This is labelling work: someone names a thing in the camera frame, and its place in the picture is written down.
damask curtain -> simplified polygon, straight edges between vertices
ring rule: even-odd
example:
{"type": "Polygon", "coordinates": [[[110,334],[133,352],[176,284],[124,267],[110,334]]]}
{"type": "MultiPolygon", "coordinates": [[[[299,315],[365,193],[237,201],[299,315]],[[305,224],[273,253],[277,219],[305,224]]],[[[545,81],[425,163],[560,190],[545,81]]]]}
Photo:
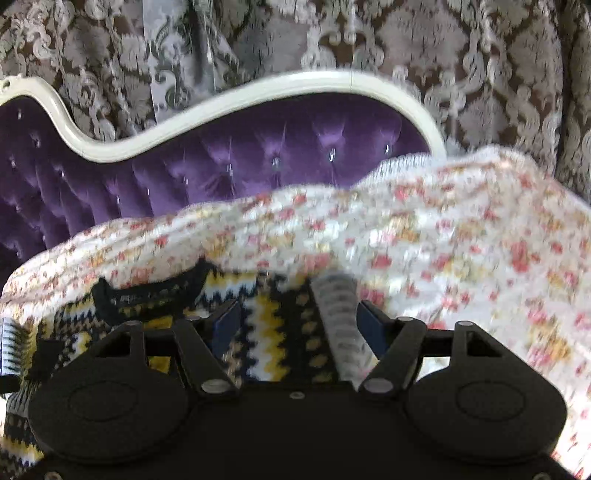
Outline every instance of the damask curtain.
{"type": "Polygon", "coordinates": [[[266,75],[366,70],[451,153],[517,147],[590,201],[590,27],[582,0],[16,0],[0,76],[44,78],[114,141],[266,75]]]}

zigzag knit sweater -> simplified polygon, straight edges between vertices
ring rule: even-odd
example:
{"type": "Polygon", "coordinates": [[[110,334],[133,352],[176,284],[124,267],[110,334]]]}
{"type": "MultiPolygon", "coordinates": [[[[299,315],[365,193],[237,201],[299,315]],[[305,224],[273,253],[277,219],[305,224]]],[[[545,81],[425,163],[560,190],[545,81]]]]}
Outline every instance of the zigzag knit sweater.
{"type": "MultiPolygon", "coordinates": [[[[0,445],[2,470],[9,476],[20,475],[43,457],[28,424],[27,407],[32,394],[54,371],[123,322],[140,320],[148,329],[167,328],[179,316],[208,316],[229,299],[240,300],[246,324],[224,358],[236,382],[338,380],[305,277],[223,272],[200,260],[192,270],[160,283],[114,290],[101,279],[91,292],[28,332],[15,354],[22,365],[22,384],[7,401],[0,445]]],[[[149,362],[163,372],[174,369],[170,358],[152,357],[149,362]]]]}

